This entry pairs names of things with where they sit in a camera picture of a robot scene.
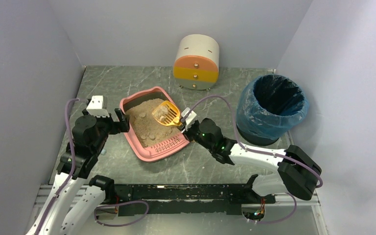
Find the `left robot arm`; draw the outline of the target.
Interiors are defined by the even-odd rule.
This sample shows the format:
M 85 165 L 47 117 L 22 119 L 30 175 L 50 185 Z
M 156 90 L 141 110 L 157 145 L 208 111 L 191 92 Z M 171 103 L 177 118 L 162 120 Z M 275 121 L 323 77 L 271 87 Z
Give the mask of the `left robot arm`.
M 115 109 L 118 121 L 105 109 L 86 109 L 70 129 L 72 143 L 60 158 L 49 196 L 27 232 L 29 235 L 75 235 L 102 203 L 115 204 L 115 182 L 96 175 L 76 204 L 73 200 L 98 161 L 110 135 L 127 133 L 130 117 Z

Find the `pink cat litter box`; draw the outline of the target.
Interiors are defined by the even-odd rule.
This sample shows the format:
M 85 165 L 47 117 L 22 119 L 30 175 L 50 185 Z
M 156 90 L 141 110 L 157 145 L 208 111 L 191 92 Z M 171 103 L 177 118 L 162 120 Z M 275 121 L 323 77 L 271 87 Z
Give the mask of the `pink cat litter box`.
M 172 104 L 175 103 L 163 88 L 155 86 L 151 89 L 143 90 L 123 98 L 120 101 L 119 107 L 126 114 L 130 108 L 140 105 L 147 100 L 156 98 L 168 100 Z M 144 162 L 155 162 L 164 159 L 177 153 L 189 144 L 189 141 L 185 139 L 182 133 L 176 134 L 167 140 L 149 147 L 142 146 L 132 127 L 130 127 L 129 132 L 125 133 L 124 136 L 136 156 Z

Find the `yellow litter scoop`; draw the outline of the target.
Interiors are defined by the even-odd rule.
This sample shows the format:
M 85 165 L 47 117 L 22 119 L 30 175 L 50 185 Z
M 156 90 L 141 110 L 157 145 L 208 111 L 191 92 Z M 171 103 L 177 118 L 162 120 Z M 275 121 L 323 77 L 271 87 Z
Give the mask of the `yellow litter scoop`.
M 181 113 L 176 105 L 168 100 L 152 111 L 152 117 L 163 126 L 180 126 Z

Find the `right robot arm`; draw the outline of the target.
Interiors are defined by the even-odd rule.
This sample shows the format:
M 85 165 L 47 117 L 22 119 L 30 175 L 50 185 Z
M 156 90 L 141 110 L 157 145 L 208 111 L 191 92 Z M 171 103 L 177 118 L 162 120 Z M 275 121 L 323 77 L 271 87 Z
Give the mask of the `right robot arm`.
M 220 127 L 209 118 L 187 123 L 181 131 L 187 140 L 207 149 L 221 164 L 250 165 L 269 171 L 268 175 L 251 176 L 247 183 L 258 196 L 289 193 L 308 201 L 321 182 L 319 165 L 296 145 L 287 149 L 247 146 L 223 136 Z

